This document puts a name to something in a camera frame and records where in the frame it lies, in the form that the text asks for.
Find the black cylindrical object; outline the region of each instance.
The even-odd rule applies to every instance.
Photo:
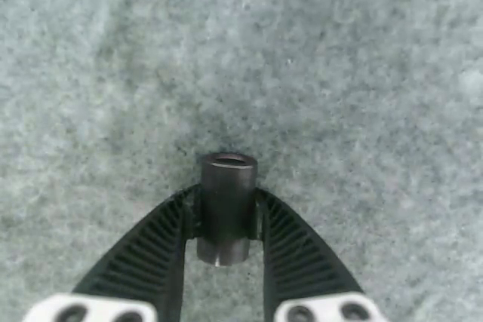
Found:
[[[203,157],[199,259],[221,266],[248,258],[256,178],[257,161],[249,156],[216,153]]]

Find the black tube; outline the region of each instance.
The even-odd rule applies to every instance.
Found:
[[[256,178],[257,161],[249,156],[216,153],[203,157],[199,259],[220,266],[248,258]]]

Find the gray carpet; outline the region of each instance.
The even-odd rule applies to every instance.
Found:
[[[392,321],[483,315],[483,0],[0,0],[0,320],[221,149]],[[261,321],[189,245],[183,321]]]

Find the screw hole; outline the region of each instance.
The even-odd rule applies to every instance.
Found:
[[[288,322],[315,322],[315,318],[307,307],[297,305],[288,311]]]
[[[56,322],[82,322],[88,310],[83,305],[71,305],[60,312]]]
[[[114,322],[143,322],[143,318],[137,312],[126,312],[117,317]]]
[[[342,307],[341,311],[346,320],[369,319],[369,312],[358,303],[347,303]]]

